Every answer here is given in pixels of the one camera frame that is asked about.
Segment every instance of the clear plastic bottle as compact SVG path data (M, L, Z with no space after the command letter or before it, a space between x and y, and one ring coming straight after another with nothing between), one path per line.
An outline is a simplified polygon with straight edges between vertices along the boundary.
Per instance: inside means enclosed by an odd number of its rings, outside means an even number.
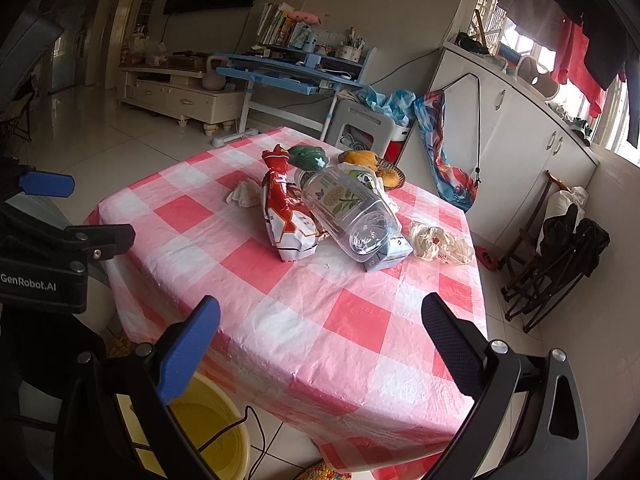
M294 179L305 205L357 262L369 260L396 232L396 218L383 200L339 168L297 170Z

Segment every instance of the desk leg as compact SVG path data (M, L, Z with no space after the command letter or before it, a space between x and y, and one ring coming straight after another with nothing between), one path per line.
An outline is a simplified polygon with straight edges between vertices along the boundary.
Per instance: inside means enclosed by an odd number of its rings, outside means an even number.
M249 101L251 100L251 94L254 92L254 82L248 81L246 84L246 90L244 91L244 100L242 101L242 112L240 113L240 124L238 124L238 133L244 133L246 129L246 117L249 114Z
M326 131L329 129L329 123L331 122L332 117L334 116L335 103L338 100L338 93L334 92L334 98L331 101L331 106L329 106L329 111L326 114L326 118L324 119L324 124L322 125L322 132L320 133L320 140L324 142L324 138L326 137Z

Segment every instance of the red clothing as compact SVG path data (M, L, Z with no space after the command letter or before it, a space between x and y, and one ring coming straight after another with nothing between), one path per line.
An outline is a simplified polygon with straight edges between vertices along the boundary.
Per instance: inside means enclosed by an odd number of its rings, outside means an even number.
M582 27L565 16L551 77L561 85L566 84L567 79L576 85L590 104L589 115L595 118L602 113L606 91L594 81L584 65L588 46L589 38L582 33Z

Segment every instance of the cabinet handle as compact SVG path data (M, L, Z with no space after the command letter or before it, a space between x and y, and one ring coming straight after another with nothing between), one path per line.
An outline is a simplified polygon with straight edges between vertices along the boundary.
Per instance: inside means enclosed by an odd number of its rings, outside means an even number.
M560 148L562 148L562 140L563 139L564 139L564 137L560 137L560 140L558 141L558 147L554 150L552 155L557 155L558 154L558 152L560 151Z
M495 106L495 111L497 112L500 107L502 106L502 102L504 101L504 96L507 95L507 91L503 90L502 92L500 92L500 101L498 102L498 104Z
M558 132L554 132L554 134L551 136L551 140L549 141L548 145L546 146L546 150L549 151L551 149L551 147L554 145L554 142L556 142L556 135L558 134Z

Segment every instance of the tv stand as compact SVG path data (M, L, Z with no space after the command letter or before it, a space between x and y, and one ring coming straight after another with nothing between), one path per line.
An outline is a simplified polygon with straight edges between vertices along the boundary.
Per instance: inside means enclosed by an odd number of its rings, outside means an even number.
M166 74L168 82L144 79L145 74ZM204 123L204 133L212 136L220 125L229 131L242 112L244 92L209 91L202 88L204 72L161 66L121 66L118 100L178 119L186 126L189 119Z

